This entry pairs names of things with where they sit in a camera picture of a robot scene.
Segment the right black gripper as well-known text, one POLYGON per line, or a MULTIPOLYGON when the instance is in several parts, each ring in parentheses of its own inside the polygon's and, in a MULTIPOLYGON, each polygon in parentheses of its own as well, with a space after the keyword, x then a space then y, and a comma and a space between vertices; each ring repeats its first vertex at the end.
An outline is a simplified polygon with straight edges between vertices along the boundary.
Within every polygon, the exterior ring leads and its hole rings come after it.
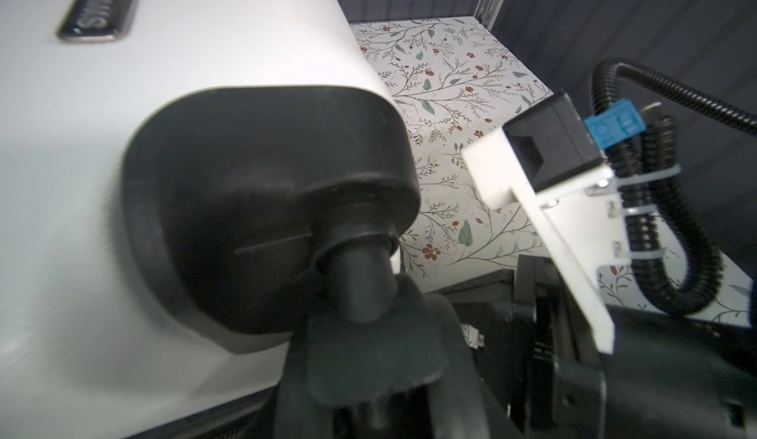
POLYGON ((613 306, 595 347, 554 263, 525 256, 449 288, 494 438, 752 438, 756 332, 613 306))

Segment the white hard-shell suitcase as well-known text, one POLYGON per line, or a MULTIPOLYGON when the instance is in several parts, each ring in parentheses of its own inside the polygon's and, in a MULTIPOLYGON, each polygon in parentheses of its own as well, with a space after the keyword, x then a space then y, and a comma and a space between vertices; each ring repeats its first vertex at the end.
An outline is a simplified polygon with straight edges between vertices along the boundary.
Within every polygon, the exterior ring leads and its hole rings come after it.
POLYGON ((337 0, 1 0, 1 434, 487 438, 337 0))

